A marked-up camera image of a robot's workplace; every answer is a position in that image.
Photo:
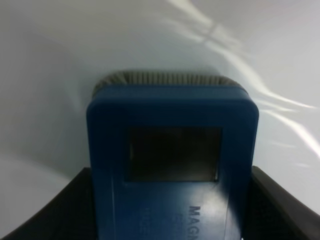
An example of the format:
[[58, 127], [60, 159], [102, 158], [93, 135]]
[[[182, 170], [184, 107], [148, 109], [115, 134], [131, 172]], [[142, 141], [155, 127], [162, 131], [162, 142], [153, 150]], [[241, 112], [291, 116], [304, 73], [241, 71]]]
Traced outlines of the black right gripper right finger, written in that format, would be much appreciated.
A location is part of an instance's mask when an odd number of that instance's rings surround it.
[[320, 215], [253, 166], [242, 239], [319, 240]]

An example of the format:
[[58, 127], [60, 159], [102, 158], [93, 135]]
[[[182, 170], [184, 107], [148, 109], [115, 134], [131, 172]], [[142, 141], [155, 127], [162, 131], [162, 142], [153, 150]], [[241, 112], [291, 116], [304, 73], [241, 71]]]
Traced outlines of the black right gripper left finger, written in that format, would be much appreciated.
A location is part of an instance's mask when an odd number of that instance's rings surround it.
[[96, 240], [92, 173], [88, 167], [3, 240]]

